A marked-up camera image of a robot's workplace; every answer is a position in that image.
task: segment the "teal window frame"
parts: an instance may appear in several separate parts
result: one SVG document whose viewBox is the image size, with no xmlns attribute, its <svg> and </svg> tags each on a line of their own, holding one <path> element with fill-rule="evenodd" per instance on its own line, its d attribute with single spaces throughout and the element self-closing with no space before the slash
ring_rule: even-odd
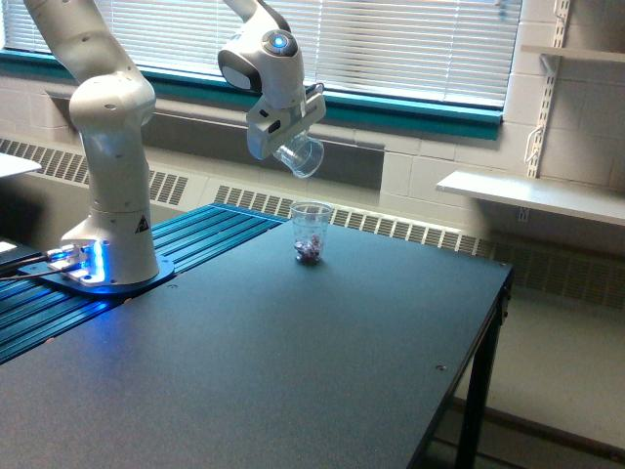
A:
<svg viewBox="0 0 625 469">
<path fill-rule="evenodd" d="M 187 98 L 224 107 L 249 108 L 258 96 L 236 90 L 223 80 L 200 73 L 139 66 L 158 96 Z M 0 73 L 71 79 L 48 54 L 0 50 Z M 366 126 L 381 132 L 417 131 L 484 140 L 497 140 L 503 121 L 500 109 L 452 106 L 405 99 L 326 91 L 325 122 Z"/>
</svg>

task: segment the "clear plastic cup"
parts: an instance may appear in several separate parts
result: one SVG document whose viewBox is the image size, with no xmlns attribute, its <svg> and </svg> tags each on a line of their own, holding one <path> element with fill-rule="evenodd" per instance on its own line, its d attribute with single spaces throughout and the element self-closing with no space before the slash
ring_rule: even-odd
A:
<svg viewBox="0 0 625 469">
<path fill-rule="evenodd" d="M 309 137 L 308 132 L 302 132 L 277 149 L 273 156 L 286 164 L 294 176 L 308 178 L 323 162 L 323 143 Z"/>
<path fill-rule="evenodd" d="M 295 202 L 291 205 L 291 219 L 295 235 L 297 260 L 316 264 L 321 259 L 334 209 L 321 202 Z"/>
</svg>

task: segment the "wall shelf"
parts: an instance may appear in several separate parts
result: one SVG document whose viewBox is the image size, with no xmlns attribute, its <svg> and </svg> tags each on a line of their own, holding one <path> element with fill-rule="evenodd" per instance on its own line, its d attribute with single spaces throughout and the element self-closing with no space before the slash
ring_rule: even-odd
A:
<svg viewBox="0 0 625 469">
<path fill-rule="evenodd" d="M 490 171 L 455 171 L 437 190 L 625 227 L 625 193 Z"/>
<path fill-rule="evenodd" d="M 39 163 L 29 159 L 17 158 L 5 153 L 0 153 L 0 178 L 29 173 L 41 169 Z"/>
<path fill-rule="evenodd" d="M 593 51 L 590 49 L 568 49 L 561 47 L 521 46 L 523 52 L 550 57 L 564 57 L 578 61 L 609 62 L 625 64 L 625 54 L 617 52 Z"/>
</svg>

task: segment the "window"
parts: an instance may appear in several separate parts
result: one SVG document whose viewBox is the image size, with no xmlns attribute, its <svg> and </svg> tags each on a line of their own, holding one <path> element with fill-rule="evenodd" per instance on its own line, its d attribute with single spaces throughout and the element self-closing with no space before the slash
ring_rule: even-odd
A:
<svg viewBox="0 0 625 469">
<path fill-rule="evenodd" d="M 49 52 L 22 0 L 2 0 L 6 47 Z M 240 26 L 222 0 L 96 0 L 142 65 L 219 75 Z M 269 0 L 290 22 L 306 76 L 330 90 L 502 108 L 521 0 Z"/>
</svg>

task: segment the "heating vent grille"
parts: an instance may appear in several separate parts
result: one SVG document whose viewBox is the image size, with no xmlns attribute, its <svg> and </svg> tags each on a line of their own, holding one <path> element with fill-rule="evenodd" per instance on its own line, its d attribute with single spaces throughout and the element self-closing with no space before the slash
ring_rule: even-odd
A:
<svg viewBox="0 0 625 469">
<path fill-rule="evenodd" d="M 268 193 L 220 186 L 215 202 L 288 218 L 289 206 L 293 200 Z M 515 266 L 515 285 L 595 305 L 625 308 L 625 266 L 622 265 L 578 258 L 573 252 L 554 253 L 533 247 L 493 242 L 459 233 L 457 230 L 397 220 L 349 207 L 335 207 L 331 223 L 498 262 L 512 263 Z"/>
<path fill-rule="evenodd" d="M 39 163 L 41 165 L 41 169 L 37 171 L 39 174 L 89 186 L 87 158 L 82 154 L 6 139 L 0 139 L 0 153 Z M 184 176 L 150 171 L 149 199 L 178 206 L 187 188 L 187 183 L 188 178 Z"/>
</svg>

